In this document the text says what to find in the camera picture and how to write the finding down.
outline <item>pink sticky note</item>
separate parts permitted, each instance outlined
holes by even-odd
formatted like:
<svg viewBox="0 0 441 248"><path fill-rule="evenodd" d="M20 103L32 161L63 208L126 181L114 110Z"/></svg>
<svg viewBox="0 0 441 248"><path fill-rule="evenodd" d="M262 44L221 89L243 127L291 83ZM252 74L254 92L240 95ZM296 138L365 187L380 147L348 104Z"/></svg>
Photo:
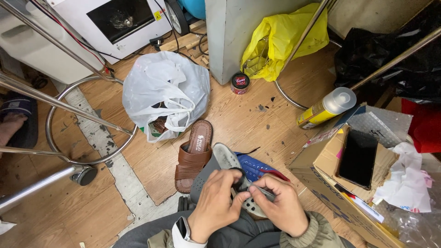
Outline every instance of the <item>pink sticky note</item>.
<svg viewBox="0 0 441 248"><path fill-rule="evenodd" d="M340 159L341 157L341 151L343 151L343 148L341 148L340 151L337 153L337 155L335 155L338 159Z"/></svg>

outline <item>black phone screen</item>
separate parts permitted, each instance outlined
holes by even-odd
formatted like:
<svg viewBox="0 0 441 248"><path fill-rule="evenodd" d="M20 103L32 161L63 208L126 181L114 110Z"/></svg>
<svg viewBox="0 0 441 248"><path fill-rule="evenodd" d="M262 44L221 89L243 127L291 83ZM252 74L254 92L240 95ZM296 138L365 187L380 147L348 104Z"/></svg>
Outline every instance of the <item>black phone screen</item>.
<svg viewBox="0 0 441 248"><path fill-rule="evenodd" d="M378 137L350 128L337 176L370 190L377 146Z"/></svg>

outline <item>right hand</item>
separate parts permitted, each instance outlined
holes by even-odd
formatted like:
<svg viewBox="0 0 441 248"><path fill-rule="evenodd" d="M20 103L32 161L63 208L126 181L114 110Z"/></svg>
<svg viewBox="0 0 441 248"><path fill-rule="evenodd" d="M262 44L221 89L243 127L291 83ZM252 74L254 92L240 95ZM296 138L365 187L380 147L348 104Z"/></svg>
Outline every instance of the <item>right hand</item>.
<svg viewBox="0 0 441 248"><path fill-rule="evenodd" d="M260 190L250 186L254 201L275 226L291 237L299 237L306 232L308 218L292 183L267 173L254 184L261 188L267 187L276 195L274 202L270 202Z"/></svg>

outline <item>tissue paper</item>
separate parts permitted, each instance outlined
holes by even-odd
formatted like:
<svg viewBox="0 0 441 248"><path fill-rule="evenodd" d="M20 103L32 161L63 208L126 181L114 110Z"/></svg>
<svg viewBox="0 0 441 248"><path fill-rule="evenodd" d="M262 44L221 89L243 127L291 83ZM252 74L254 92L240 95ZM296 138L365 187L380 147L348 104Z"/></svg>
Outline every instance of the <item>tissue paper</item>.
<svg viewBox="0 0 441 248"><path fill-rule="evenodd" d="M391 149L400 157L390 168L391 178L377 188L374 198L383 198L389 204L410 212L431 212L426 181L421 173L421 154L406 142Z"/></svg>

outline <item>watch face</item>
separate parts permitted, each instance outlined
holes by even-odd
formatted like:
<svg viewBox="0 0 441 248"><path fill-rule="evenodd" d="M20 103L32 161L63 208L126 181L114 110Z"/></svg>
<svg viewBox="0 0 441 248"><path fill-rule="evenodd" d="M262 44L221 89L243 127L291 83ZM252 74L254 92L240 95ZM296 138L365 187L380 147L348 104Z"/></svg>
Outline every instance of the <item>watch face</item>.
<svg viewBox="0 0 441 248"><path fill-rule="evenodd" d="M176 222L176 225L178 226L179 232L182 235L182 238L185 239L185 236L187 235L187 228L185 226L185 222L183 217L180 217L178 221Z"/></svg>

